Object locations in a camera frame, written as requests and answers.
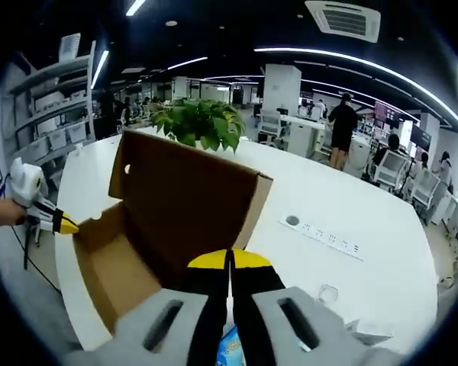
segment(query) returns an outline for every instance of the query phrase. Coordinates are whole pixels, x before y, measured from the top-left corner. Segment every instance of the blue packaging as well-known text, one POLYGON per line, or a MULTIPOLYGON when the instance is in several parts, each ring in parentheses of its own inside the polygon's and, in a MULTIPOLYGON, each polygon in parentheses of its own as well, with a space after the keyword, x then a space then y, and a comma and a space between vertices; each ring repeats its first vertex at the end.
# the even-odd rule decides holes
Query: blue packaging
POLYGON ((237 334, 237 327, 226 334, 219 344, 215 366, 245 366, 243 347, 237 334))

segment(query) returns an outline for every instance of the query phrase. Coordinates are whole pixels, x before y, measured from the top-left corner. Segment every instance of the power strip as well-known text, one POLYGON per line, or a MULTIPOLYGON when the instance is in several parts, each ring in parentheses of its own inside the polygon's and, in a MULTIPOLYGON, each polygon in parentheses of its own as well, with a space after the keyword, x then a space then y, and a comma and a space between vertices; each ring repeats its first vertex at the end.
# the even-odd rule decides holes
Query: power strip
POLYGON ((332 249, 339 250, 340 252, 350 255, 353 258, 359 259, 360 261, 363 260, 360 255, 360 246, 357 244, 352 244, 350 241, 339 238, 333 233, 318 229, 310 223, 304 223, 300 221, 298 217, 288 215, 280 219, 279 222, 289 227, 290 229, 304 234, 311 239, 322 242, 326 246, 330 246, 332 249))

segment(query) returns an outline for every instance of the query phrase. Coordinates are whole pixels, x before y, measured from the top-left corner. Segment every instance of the hand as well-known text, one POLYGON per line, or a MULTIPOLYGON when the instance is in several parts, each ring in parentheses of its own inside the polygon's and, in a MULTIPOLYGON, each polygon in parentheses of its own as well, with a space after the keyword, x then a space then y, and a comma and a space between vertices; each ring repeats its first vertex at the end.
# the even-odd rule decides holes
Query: hand
POLYGON ((12 199, 0 200, 0 226, 14 226, 21 223, 27 216, 27 211, 12 199))

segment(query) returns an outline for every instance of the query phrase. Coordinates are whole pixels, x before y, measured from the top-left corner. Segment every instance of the black shorts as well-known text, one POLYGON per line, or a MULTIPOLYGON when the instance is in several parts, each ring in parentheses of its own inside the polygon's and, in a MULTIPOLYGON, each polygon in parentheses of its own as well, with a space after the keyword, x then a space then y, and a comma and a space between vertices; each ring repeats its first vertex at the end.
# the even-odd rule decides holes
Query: black shorts
POLYGON ((331 140, 331 147, 337 147, 341 151, 348 152, 350 151, 351 137, 353 137, 353 134, 334 131, 331 140))

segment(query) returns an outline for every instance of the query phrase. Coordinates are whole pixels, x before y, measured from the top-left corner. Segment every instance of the cardboard box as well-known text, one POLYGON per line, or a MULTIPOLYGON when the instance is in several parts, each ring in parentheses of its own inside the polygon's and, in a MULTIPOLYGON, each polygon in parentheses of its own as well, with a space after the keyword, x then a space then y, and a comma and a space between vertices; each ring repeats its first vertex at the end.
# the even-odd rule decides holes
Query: cardboard box
POLYGON ((176 288, 199 255, 245 248, 272 181, 204 151, 125 131, 108 192, 122 201, 81 223, 73 237, 106 327, 112 332, 118 317, 162 286, 176 288))

